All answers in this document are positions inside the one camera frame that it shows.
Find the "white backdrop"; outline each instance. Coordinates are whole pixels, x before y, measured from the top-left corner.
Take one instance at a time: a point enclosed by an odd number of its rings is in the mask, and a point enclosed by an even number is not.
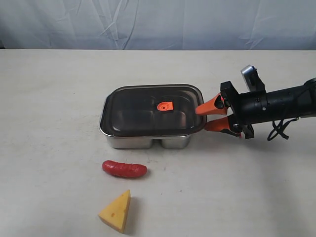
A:
[[[316,49],[315,0],[0,0],[6,48]]]

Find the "orange latch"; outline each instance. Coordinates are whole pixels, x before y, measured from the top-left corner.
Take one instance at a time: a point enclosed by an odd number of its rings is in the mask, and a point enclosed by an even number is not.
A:
[[[170,102],[161,102],[157,105],[157,109],[159,111],[168,111],[168,110],[173,110],[173,103]]]

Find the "toy sausage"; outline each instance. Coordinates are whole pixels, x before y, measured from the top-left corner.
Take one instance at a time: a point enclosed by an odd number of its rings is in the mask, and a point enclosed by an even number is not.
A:
[[[102,169],[108,174],[124,178],[138,178],[147,173],[147,167],[142,164],[126,164],[106,160]]]

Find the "transparent lid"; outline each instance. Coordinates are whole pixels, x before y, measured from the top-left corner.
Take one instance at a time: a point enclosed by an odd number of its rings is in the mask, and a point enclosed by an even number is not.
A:
[[[187,135],[206,123],[206,116],[195,113],[202,103],[191,85],[122,87],[107,98],[100,126],[115,136]]]

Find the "black cable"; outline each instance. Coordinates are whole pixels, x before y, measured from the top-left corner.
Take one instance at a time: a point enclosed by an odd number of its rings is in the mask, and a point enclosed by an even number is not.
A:
[[[294,100],[292,101],[292,103],[290,103],[284,110],[284,113],[283,113],[283,116],[282,116],[282,119],[280,120],[280,122],[278,123],[278,125],[276,125],[276,122],[275,121],[272,121],[272,126],[273,126],[273,129],[272,131],[270,132],[270,134],[268,135],[268,138],[267,140],[268,141],[271,141],[273,139],[275,139],[278,135],[280,135],[281,137],[283,137],[284,139],[288,140],[289,139],[289,136],[287,136],[286,134],[284,134],[284,130],[286,129],[286,127],[291,123],[291,122],[294,122],[294,121],[297,121],[299,118],[296,117],[296,118],[293,118],[289,121],[287,121],[285,124],[284,123],[284,120],[286,118],[286,115],[287,113],[289,112],[290,108],[292,108],[292,105],[294,104],[294,102],[302,95],[304,94],[306,91],[308,91],[310,88],[314,87],[315,85],[314,84],[311,84],[308,88],[306,88],[305,90],[303,90],[300,94],[298,94],[296,97],[294,97]]]

